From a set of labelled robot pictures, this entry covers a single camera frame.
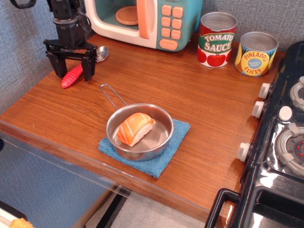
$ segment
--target tomato sauce can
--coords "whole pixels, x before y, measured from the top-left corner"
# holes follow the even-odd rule
[[[210,12],[200,19],[198,61],[207,67],[222,67],[230,60],[238,20],[226,12]]]
[[[236,69],[248,76],[267,74],[274,60],[278,40],[265,32],[248,32],[242,35],[237,57]]]

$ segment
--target microwave handle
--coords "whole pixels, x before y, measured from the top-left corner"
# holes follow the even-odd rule
[[[229,189],[221,189],[218,191],[217,197],[214,200],[211,212],[208,216],[207,222],[205,224],[205,228],[214,228],[215,224],[218,220],[219,213],[223,207],[225,201],[230,201],[235,203],[235,207],[240,201],[240,194],[229,190]]]
[[[137,18],[139,36],[149,39],[148,21],[147,21],[147,0],[137,0]]]

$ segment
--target white knob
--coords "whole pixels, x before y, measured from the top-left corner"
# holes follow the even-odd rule
[[[293,111],[288,106],[283,106],[280,108],[278,117],[281,121],[286,122],[290,120],[291,116],[293,115]]]
[[[241,162],[245,162],[247,154],[249,152],[250,143],[241,143],[238,152],[237,152],[237,159],[240,159]]]
[[[263,83],[262,87],[260,89],[260,93],[259,93],[258,97],[260,97],[260,98],[262,98],[262,99],[265,100],[266,97],[267,97],[269,88],[270,88],[270,83]]]
[[[265,102],[264,101],[257,101],[255,103],[255,106],[253,107],[253,110],[252,110],[252,115],[259,119],[260,116],[261,116],[261,113],[262,113],[262,110],[263,110],[263,106],[264,106]]]

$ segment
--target stainless steel pot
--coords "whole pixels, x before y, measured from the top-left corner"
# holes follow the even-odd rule
[[[102,89],[104,86],[109,87],[126,106],[118,109]],[[171,116],[164,109],[153,104],[140,103],[127,105],[127,103],[109,85],[101,85],[100,90],[117,109],[108,120],[105,129],[106,136],[115,147],[116,152],[123,158],[132,161],[147,161],[162,154],[167,148],[169,139],[174,130]],[[152,117],[154,119],[154,124],[153,129],[137,144],[131,147],[118,139],[117,132],[122,122],[130,115],[137,112],[145,113]]]

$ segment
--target gray wall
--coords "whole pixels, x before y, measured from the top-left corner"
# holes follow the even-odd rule
[[[52,18],[46,0],[23,10],[0,1],[0,114],[50,72],[43,41],[57,38]]]
[[[279,50],[286,51],[304,40],[302,0],[204,0],[202,15],[211,11],[237,17],[236,41],[246,32],[264,31],[275,35]],[[0,1],[0,114],[52,70],[43,45],[45,39],[57,38],[52,20],[47,0],[23,10]]]
[[[211,11],[231,13],[238,19],[236,41],[250,31],[273,34],[279,50],[304,40],[303,0],[204,0],[202,15]]]

